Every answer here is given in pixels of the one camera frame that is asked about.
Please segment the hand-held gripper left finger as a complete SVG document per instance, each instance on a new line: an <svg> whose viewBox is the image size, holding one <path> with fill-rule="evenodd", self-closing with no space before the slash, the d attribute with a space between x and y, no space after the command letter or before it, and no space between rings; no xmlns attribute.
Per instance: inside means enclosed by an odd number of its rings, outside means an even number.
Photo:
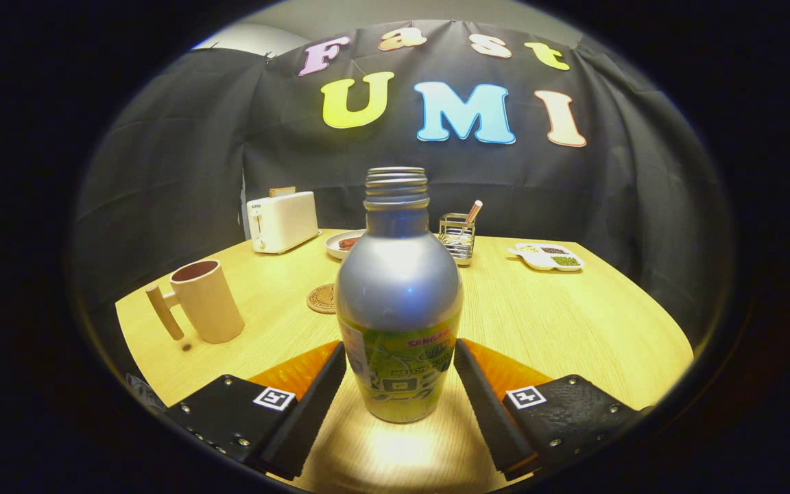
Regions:
<svg viewBox="0 0 790 494"><path fill-rule="evenodd" d="M220 375L165 415L222 456L292 480L303 473L346 366L344 344L331 341L249 379Z"/></svg>

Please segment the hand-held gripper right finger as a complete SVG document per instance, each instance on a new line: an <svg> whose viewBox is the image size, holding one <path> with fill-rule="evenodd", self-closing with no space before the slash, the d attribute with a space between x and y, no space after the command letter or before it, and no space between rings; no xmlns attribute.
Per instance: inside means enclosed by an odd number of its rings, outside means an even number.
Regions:
<svg viewBox="0 0 790 494"><path fill-rule="evenodd" d="M552 378L459 338L455 369L495 468L507 480L549 474L591 456L640 419L581 375Z"/></svg>

